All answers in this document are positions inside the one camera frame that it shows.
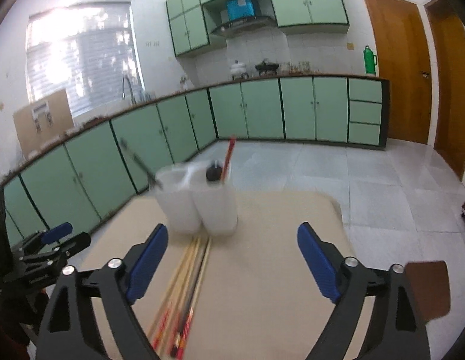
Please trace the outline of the red orange patterned chopstick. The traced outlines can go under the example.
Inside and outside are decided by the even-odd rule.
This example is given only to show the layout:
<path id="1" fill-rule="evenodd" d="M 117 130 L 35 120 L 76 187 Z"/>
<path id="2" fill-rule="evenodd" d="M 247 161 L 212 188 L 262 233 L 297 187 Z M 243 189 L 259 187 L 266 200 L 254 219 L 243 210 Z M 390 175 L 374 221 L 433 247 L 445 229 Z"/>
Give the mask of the red orange patterned chopstick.
<path id="1" fill-rule="evenodd" d="M 206 240 L 206 245 L 203 251 L 202 259 L 193 282 L 192 290 L 189 292 L 188 300 L 185 304 L 185 309 L 181 315 L 180 323 L 176 329 L 175 340 L 171 347 L 170 356 L 173 359 L 183 359 L 187 339 L 191 323 L 194 318 L 194 310 L 200 294 L 203 276 L 206 270 L 209 254 L 212 246 L 212 238 L 209 236 Z"/>

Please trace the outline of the green kitchen cabinets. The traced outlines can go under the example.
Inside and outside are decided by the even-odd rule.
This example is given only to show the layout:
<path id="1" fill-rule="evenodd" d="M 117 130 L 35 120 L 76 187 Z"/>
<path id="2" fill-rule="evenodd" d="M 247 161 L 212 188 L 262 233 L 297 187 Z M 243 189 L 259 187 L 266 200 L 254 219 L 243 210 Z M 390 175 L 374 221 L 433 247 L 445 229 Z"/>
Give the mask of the green kitchen cabinets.
<path id="1" fill-rule="evenodd" d="M 228 0 L 166 0 L 166 12 L 174 53 L 178 57 L 198 55 L 225 47 L 224 38 L 212 35 L 230 21 Z M 343 0 L 257 0 L 260 13 L 277 23 L 286 34 L 346 33 L 350 27 Z"/>
<path id="2" fill-rule="evenodd" d="M 5 182 L 11 244 L 68 222 L 91 232 L 146 191 L 139 157 L 155 172 L 218 140 L 317 141 L 382 148 L 389 82 L 363 76 L 290 76 L 214 85 L 101 119 L 60 139 Z"/>

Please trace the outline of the green upper kitchen cabinets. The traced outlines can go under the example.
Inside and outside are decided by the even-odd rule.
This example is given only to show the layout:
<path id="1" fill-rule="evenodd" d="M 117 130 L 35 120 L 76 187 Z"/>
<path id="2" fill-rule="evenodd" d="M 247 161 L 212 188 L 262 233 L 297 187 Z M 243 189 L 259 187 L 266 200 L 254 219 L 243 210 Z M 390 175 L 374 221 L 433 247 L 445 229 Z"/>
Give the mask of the green upper kitchen cabinets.
<path id="1" fill-rule="evenodd" d="M 166 12 L 174 53 L 178 57 L 198 55 L 225 47 L 224 38 L 212 35 L 230 21 L 228 0 L 166 0 Z M 257 0 L 260 13 L 277 23 L 286 34 L 346 33 L 350 27 L 343 0 Z"/>

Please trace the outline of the black chopstick in holder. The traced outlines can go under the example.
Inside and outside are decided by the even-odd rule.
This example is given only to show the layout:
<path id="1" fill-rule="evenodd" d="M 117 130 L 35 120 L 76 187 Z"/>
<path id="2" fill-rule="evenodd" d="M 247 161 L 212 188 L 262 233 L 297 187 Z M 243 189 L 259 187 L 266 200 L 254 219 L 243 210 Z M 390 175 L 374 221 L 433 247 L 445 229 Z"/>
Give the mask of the black chopstick in holder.
<path id="1" fill-rule="evenodd" d="M 128 143 L 125 139 L 121 138 L 119 140 L 121 148 L 125 151 L 127 156 L 146 174 L 149 187 L 153 189 L 164 189 L 163 183 L 157 178 L 156 174 L 152 172 L 145 162 L 139 157 L 139 155 L 130 149 Z"/>

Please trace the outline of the black chopstick on table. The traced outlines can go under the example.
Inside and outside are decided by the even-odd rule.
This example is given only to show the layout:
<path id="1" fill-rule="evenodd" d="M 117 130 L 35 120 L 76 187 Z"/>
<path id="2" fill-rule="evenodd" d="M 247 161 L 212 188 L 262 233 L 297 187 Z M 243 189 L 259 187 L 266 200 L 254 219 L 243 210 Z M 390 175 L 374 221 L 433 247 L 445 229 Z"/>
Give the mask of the black chopstick on table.
<path id="1" fill-rule="evenodd" d="M 169 355 L 172 359 L 182 359 L 183 357 L 185 341 L 187 340 L 187 336 L 189 334 L 189 325 L 194 316 L 194 308 L 200 292 L 203 273 L 206 269 L 211 243 L 212 239 L 208 237 L 204 243 L 201 258 L 198 260 L 198 262 L 194 262 L 192 270 L 193 275 L 189 278 L 184 299 L 180 303 L 181 308 L 178 323 L 175 328 L 172 346 L 169 350 Z"/>

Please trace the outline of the left white plastic holder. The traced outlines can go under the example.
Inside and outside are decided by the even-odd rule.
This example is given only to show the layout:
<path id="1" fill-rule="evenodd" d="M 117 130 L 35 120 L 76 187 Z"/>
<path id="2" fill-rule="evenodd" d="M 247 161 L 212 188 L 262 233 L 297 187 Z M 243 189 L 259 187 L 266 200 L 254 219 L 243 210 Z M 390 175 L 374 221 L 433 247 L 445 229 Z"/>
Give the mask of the left white plastic holder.
<path id="1" fill-rule="evenodd" d="M 153 189 L 168 229 L 183 235 L 197 233 L 202 225 L 190 189 L 191 173 L 190 166 L 184 163 L 165 166 L 156 173 L 158 183 Z"/>

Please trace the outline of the white plastic holder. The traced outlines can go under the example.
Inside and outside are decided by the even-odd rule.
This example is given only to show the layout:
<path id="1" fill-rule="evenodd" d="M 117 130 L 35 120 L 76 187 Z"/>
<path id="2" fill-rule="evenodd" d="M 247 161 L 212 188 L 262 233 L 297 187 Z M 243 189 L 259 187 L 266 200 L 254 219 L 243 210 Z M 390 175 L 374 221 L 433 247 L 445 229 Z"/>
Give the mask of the white plastic holder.
<path id="1" fill-rule="evenodd" d="M 236 231 L 238 223 L 235 189 L 231 182 L 231 168 L 224 181 L 221 176 L 209 181 L 206 174 L 210 168 L 218 173 L 219 161 L 194 162 L 189 167 L 189 190 L 206 231 L 212 236 L 226 236 Z"/>
<path id="2" fill-rule="evenodd" d="M 158 183 L 153 189 L 168 229 L 183 235 L 197 233 L 202 225 L 190 189 L 191 173 L 190 166 L 184 163 L 165 166 L 156 173 Z"/>

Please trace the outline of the cardboard sheet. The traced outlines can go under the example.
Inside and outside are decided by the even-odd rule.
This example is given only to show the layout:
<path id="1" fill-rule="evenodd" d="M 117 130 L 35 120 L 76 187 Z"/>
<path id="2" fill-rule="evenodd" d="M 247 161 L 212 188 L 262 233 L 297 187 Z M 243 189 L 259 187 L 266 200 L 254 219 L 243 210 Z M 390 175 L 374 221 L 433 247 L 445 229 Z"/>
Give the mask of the cardboard sheet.
<path id="1" fill-rule="evenodd" d="M 74 127 L 67 92 L 61 89 L 13 114 L 14 127 L 25 158 Z"/>

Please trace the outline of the right white plastic holder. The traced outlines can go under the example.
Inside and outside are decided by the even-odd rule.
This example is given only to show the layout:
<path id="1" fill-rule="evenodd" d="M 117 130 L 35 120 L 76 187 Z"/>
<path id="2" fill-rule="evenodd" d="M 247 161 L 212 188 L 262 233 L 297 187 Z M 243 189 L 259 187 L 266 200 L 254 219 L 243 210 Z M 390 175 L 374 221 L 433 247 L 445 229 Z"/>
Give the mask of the right white plastic holder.
<path id="1" fill-rule="evenodd" d="M 236 231 L 238 223 L 235 189 L 231 182 L 231 168 L 224 181 L 221 176 L 209 181 L 206 174 L 210 168 L 218 173 L 219 161 L 194 162 L 189 167 L 189 190 L 206 231 L 212 236 L 226 236 Z"/>

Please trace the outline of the beige table mat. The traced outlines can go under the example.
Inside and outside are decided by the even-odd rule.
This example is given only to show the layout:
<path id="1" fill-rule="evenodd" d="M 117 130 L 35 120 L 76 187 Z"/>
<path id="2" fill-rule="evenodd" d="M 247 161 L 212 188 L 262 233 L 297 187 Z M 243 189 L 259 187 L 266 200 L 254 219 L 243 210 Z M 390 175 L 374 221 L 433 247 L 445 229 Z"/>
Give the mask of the beige table mat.
<path id="1" fill-rule="evenodd" d="M 308 222 L 319 238 L 355 256 L 341 207 L 314 192 L 236 192 L 232 235 L 211 236 L 183 359 L 306 359 L 334 305 L 321 295 L 297 242 Z M 136 197 L 94 236 L 78 271 L 103 267 L 168 227 L 166 252 L 144 297 L 132 306 L 148 334 L 192 236 L 169 229 L 154 197 Z"/>

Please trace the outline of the white cooking pot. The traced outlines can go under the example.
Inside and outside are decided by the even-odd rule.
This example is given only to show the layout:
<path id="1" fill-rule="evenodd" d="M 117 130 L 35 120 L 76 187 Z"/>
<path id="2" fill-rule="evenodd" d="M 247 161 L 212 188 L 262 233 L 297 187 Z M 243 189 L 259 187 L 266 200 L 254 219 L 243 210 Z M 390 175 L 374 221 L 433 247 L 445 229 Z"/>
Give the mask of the white cooking pot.
<path id="1" fill-rule="evenodd" d="M 230 67 L 232 80 L 243 80 L 249 77 L 245 63 L 236 60 Z"/>

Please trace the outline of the black wok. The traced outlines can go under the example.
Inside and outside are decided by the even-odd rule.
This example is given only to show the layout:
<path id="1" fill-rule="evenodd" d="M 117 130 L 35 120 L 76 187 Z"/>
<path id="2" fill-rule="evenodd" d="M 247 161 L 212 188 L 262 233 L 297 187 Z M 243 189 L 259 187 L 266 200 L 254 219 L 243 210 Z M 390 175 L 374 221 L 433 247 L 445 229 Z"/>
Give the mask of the black wok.
<path id="1" fill-rule="evenodd" d="M 261 63 L 254 66 L 260 77 L 275 76 L 278 72 L 279 63 L 271 63 L 264 59 Z"/>

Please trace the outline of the range hood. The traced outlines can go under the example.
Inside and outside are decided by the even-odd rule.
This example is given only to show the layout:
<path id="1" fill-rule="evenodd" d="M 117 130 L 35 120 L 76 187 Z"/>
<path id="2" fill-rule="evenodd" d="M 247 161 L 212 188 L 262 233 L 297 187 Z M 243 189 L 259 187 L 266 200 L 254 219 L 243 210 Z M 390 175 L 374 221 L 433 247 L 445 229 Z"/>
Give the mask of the range hood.
<path id="1" fill-rule="evenodd" d="M 270 16 L 246 16 L 230 20 L 215 28 L 211 34 L 222 38 L 236 38 L 243 33 L 252 32 L 265 27 L 276 27 L 277 23 Z"/>

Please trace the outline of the wooden door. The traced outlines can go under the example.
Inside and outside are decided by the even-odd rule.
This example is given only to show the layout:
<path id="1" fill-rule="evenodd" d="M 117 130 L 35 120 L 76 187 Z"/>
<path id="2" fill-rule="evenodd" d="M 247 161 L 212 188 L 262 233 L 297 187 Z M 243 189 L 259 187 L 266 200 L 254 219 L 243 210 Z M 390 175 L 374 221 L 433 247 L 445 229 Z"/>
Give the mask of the wooden door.
<path id="1" fill-rule="evenodd" d="M 388 137 L 428 142 L 432 111 L 429 47 L 418 6 L 405 0 L 365 0 L 379 75 L 389 81 Z"/>
<path id="2" fill-rule="evenodd" d="M 438 116 L 434 148 L 459 177 L 465 171 L 465 29 L 447 0 L 425 5 L 437 58 Z"/>

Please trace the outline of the green thermos flask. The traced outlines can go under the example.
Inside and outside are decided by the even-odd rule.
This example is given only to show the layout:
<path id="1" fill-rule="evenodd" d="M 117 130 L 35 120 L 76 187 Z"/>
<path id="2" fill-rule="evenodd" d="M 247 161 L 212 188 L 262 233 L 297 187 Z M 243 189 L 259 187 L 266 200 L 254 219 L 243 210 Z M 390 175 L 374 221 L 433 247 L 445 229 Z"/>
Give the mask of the green thermos flask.
<path id="1" fill-rule="evenodd" d="M 364 67 L 367 75 L 375 76 L 377 74 L 377 55 L 369 46 L 364 47 Z"/>

